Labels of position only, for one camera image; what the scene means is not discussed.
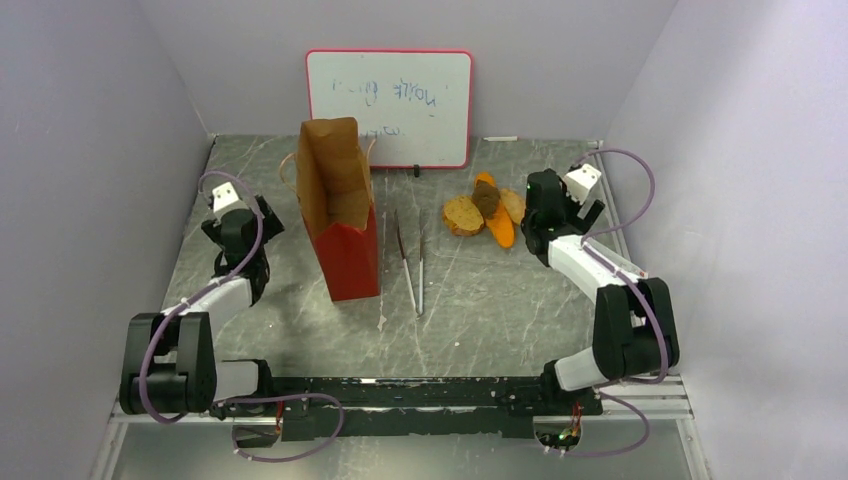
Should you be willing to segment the tan fake bread roll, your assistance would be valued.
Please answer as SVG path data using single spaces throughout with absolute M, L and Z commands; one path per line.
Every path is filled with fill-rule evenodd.
M 512 189 L 501 188 L 500 200 L 512 223 L 520 225 L 526 211 L 525 199 Z

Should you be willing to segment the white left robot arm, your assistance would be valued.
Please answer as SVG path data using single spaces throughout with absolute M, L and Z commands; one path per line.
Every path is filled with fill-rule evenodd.
M 275 406 L 277 388 L 266 361 L 218 362 L 213 338 L 261 298 L 270 279 L 264 246 L 284 226 L 263 196 L 252 209 L 231 184 L 223 189 L 213 196 L 213 218 L 201 224 L 220 249 L 213 278 L 190 298 L 129 323 L 119 388 L 126 414 L 174 423 L 235 397 L 254 416 Z

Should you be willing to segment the red paper bag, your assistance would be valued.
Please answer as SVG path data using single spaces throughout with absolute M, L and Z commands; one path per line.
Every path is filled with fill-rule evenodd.
M 370 155 L 353 117 L 312 119 L 300 127 L 295 193 L 301 218 L 334 302 L 380 293 L 376 201 Z

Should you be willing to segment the dark brown fake bread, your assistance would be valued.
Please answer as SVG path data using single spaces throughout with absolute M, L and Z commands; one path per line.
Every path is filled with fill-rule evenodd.
M 491 219 L 500 205 L 500 191 L 492 184 L 478 180 L 475 182 L 472 202 L 484 219 Z

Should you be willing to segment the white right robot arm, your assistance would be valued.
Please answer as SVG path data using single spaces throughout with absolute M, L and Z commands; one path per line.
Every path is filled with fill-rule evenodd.
M 584 389 L 627 378 L 647 382 L 650 373 L 663 379 L 679 358 L 667 284 L 588 237 L 604 205 L 595 201 L 586 215 L 580 210 L 599 179 L 599 171 L 581 165 L 565 176 L 533 172 L 526 181 L 521 231 L 528 251 L 595 307 L 591 344 L 544 367 L 539 398 L 553 414 L 565 413 Z

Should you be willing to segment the white printed card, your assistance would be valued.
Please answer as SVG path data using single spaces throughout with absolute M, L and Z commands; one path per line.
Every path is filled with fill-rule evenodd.
M 614 272 L 616 274 L 622 274 L 632 281 L 646 280 L 650 277 L 647 270 L 624 257 L 613 255 L 611 257 L 611 263 L 614 266 Z

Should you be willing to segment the orange fake bread piece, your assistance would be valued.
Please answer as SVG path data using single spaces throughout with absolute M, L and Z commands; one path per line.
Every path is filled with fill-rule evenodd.
M 474 236 L 485 227 L 482 214 L 468 195 L 448 200 L 442 208 L 442 220 L 454 236 Z

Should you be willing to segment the orange fake baguette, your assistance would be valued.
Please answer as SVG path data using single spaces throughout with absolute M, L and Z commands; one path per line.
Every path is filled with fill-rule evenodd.
M 474 180 L 475 182 L 478 180 L 486 181 L 493 186 L 497 187 L 496 182 L 491 174 L 488 172 L 478 173 Z M 496 243 L 504 249 L 511 248 L 515 242 L 515 231 L 512 221 L 510 220 L 503 204 L 500 200 L 500 205 L 497 208 L 495 216 L 491 219 L 484 219 L 485 226 L 493 235 Z

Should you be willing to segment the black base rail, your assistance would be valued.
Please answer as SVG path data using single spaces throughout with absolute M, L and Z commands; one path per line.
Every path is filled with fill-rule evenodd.
M 209 413 L 221 420 L 279 419 L 285 441 L 342 437 L 499 434 L 532 439 L 543 417 L 599 416 L 592 389 L 554 392 L 541 376 L 273 377 L 255 404 L 223 400 Z

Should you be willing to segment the pink framed whiteboard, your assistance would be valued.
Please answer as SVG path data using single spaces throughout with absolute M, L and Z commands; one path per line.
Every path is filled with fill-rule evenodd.
M 458 49 L 312 49 L 312 118 L 353 117 L 374 168 L 459 169 L 468 162 L 474 60 Z

